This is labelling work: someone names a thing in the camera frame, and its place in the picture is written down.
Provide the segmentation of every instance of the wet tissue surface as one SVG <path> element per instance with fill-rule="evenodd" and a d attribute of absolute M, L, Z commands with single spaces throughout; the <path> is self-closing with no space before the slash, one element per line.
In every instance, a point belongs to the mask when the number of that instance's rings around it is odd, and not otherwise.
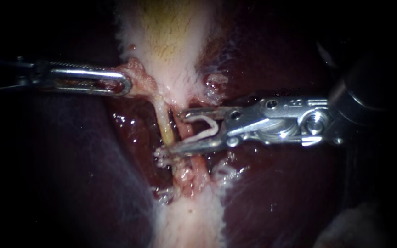
<path fill-rule="evenodd" d="M 0 233 L 26 246 L 339 247 L 356 220 L 383 247 L 373 205 L 320 236 L 380 194 L 382 173 L 351 166 L 345 149 L 246 142 L 158 166 L 156 148 L 194 135 L 172 118 L 182 109 L 248 94 L 325 96 L 334 83 L 316 45 L 322 22 L 304 11 L 161 3 L 55 4 L 33 14 L 44 30 L 35 39 L 0 27 L 0 56 L 105 65 L 135 86 L 126 98 L 0 95 Z"/>

